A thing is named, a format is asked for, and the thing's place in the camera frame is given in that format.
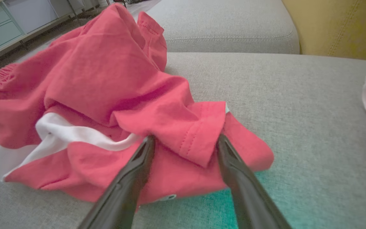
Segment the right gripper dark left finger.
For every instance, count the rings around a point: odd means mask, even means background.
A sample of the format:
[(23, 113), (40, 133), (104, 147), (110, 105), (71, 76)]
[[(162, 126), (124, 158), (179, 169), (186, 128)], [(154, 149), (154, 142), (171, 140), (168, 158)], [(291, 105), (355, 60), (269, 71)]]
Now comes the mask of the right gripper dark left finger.
[(79, 229), (130, 229), (141, 190), (148, 181), (155, 137), (146, 137), (89, 211)]

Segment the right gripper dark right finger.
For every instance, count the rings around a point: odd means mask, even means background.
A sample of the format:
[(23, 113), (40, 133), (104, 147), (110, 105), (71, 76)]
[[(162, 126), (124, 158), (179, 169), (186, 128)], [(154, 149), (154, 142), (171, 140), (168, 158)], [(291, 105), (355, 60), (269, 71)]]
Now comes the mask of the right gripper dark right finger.
[(238, 228), (290, 229), (288, 221), (224, 134), (220, 134), (216, 148), (222, 179), (231, 190)]

